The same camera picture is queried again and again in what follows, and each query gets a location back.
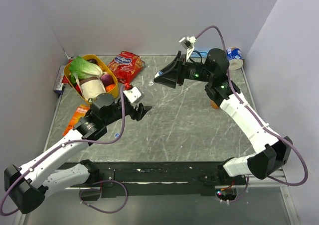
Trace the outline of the orange juice plastic bottle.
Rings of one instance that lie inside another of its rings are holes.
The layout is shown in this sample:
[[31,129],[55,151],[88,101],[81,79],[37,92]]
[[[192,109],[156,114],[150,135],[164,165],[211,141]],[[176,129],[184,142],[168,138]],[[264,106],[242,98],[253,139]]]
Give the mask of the orange juice plastic bottle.
[[210,104],[214,109],[219,109],[219,106],[214,101],[210,101]]

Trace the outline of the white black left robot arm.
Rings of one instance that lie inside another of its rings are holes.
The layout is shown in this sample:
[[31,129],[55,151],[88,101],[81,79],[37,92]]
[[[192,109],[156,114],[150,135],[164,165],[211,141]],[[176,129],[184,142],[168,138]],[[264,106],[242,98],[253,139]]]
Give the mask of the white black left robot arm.
[[101,144],[99,139],[107,133],[108,125],[121,120],[121,129],[124,129],[126,116],[139,121],[150,109],[143,104],[132,105],[124,92],[120,92],[118,101],[110,94],[99,95],[92,101],[85,116],[51,148],[28,163],[19,167],[11,165],[5,169],[5,197],[10,197],[22,214],[28,214],[47,197],[65,188],[78,184],[98,184],[100,172],[90,160],[59,172],[56,169],[92,144]]

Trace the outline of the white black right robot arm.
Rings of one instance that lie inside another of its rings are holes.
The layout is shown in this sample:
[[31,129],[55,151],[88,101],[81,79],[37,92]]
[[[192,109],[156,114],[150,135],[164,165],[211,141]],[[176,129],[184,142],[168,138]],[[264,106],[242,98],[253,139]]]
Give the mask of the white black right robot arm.
[[186,62],[180,51],[174,60],[157,72],[154,82],[175,88],[184,80],[205,82],[205,91],[215,104],[226,112],[251,142],[254,153],[230,158],[218,171],[222,184],[230,184],[235,176],[252,174],[263,180],[287,163],[292,141],[280,137],[253,111],[240,89],[228,80],[229,61],[224,50],[209,50],[204,63]]

